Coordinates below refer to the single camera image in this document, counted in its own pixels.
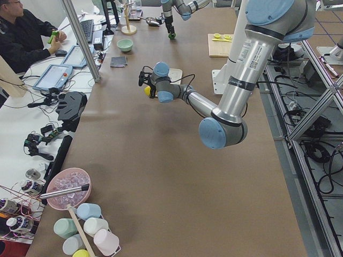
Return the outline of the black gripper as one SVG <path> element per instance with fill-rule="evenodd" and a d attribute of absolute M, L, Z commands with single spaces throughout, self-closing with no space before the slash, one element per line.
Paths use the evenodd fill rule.
<path fill-rule="evenodd" d="M 141 87 L 143 84 L 148 85 L 150 87 L 149 98 L 153 99 L 156 97 L 156 87 L 152 84 L 151 81 L 152 72 L 145 72 L 146 67 L 152 70 L 150 66 L 143 66 L 138 77 L 138 86 Z"/>
<path fill-rule="evenodd" d="M 174 26 L 172 26 L 172 24 L 173 24 L 173 16 L 165 17 L 164 15 L 160 15 L 160 16 L 156 17 L 156 21 L 160 25 L 162 25 L 162 24 L 166 25 L 166 29 L 167 29 L 168 34 L 175 35 Z"/>

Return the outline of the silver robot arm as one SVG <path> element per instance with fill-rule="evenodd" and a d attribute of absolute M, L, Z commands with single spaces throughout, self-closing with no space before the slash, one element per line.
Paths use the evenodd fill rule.
<path fill-rule="evenodd" d="M 194 12 L 206 7 L 209 2 L 209 0 L 196 0 L 185 4 L 182 0 L 161 0 L 162 13 L 169 39 L 173 40 L 176 37 L 173 26 L 172 8 L 177 11 L 184 21 L 187 21 Z"/>
<path fill-rule="evenodd" d="M 168 103 L 182 99 L 204 119 L 199 124 L 202 143 L 221 149 L 242 142 L 247 125 L 241 113 L 279 43 L 306 40 L 313 35 L 316 1 L 248 1 L 239 13 L 247 19 L 246 35 L 232 75 L 219 104 L 214 104 L 190 85 L 172 84 L 169 66 L 155 64 L 152 72 L 141 71 L 138 85 L 150 87 L 150 97 Z"/>

